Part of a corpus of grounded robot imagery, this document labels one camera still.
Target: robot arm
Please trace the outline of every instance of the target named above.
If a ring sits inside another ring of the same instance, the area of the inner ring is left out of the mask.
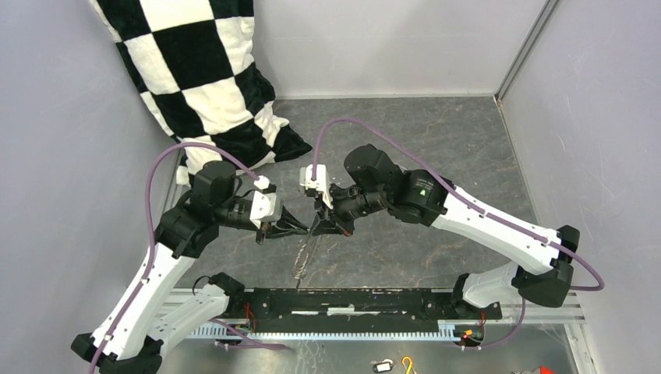
[[[520,295],[543,306],[562,305],[573,274],[571,258],[551,248],[549,242],[538,242],[487,217],[487,213],[471,209],[427,171],[403,171],[371,144],[353,150],[345,159],[345,170],[355,181],[355,185],[347,189],[329,183],[324,165],[318,165],[316,181],[312,181],[312,165],[301,172],[301,189],[307,196],[316,197],[315,207],[322,222],[314,234],[349,236],[353,234],[356,218],[387,210],[406,223],[463,235],[513,261],[485,273],[460,276],[454,288],[458,304],[481,309]],[[451,181],[445,181],[486,212],[576,250],[576,229],[565,226],[554,230],[524,222],[478,201]]]
[[[97,365],[101,372],[156,372],[162,358],[201,324],[223,314],[228,307],[227,290],[209,283],[190,300],[166,316],[156,315],[179,278],[192,266],[205,247],[218,237],[219,227],[256,232],[256,241],[286,235],[306,234],[282,205],[276,187],[265,177],[255,182],[253,200],[237,196],[235,168],[213,161],[198,172],[193,188],[177,205],[165,212],[155,235],[156,258],[150,278],[142,280],[148,256],[108,318],[93,332],[76,337],[72,349],[91,361],[101,342],[107,343]],[[133,289],[140,292],[129,300]],[[106,336],[120,310],[128,308],[112,336]]]

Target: white plastic housing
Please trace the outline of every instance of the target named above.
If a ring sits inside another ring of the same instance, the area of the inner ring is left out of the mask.
[[[105,333],[117,316],[119,310],[126,303],[131,292],[142,277],[144,267],[147,266],[149,252],[145,256],[136,276],[129,284],[124,295],[105,321],[92,333],[94,345],[98,347],[105,339]],[[126,310],[126,314],[117,325],[112,339],[106,344],[103,353],[114,353],[118,360],[135,357],[144,344],[147,331],[152,326],[158,309],[161,307],[170,291],[182,275],[192,266],[195,259],[180,256],[172,257],[172,250],[158,243],[156,245],[156,260],[150,273],[149,281],[140,289],[140,292]]]
[[[536,224],[519,220],[475,199],[459,187],[456,188],[456,191],[461,196],[482,207],[487,213],[496,214],[511,223],[522,226],[548,238],[552,242],[560,244],[560,239],[557,237],[555,230],[541,228]],[[543,243],[513,228],[500,224],[486,217],[486,214],[479,214],[452,195],[447,195],[444,207],[447,209],[447,212],[439,215],[432,223],[432,227],[452,231],[485,245],[521,265],[521,267],[531,274],[539,275],[553,269],[551,260],[557,259],[557,249],[543,245]]]

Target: gray wall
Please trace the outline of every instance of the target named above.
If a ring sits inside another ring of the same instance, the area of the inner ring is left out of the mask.
[[[255,0],[282,97],[493,94],[544,0]]]
[[[580,294],[604,373],[661,365],[660,19],[654,0],[561,2],[504,100],[541,221],[581,229],[606,278]]]
[[[145,175],[170,140],[87,2],[5,0],[0,50],[0,372],[84,372],[69,344],[137,271]]]

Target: checkered pillow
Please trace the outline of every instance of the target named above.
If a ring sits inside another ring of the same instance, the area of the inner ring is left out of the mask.
[[[286,161],[312,147],[273,114],[275,91],[250,54],[253,0],[91,0],[140,96],[177,142],[208,143],[244,164]],[[177,180],[220,155],[187,148]]]

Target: yellow carabiner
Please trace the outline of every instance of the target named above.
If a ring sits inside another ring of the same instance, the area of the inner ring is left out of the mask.
[[[411,360],[410,357],[405,356],[401,360],[401,364],[406,368],[406,374],[411,374],[411,371],[413,370],[413,374],[418,374],[414,369],[413,369],[413,360]]]

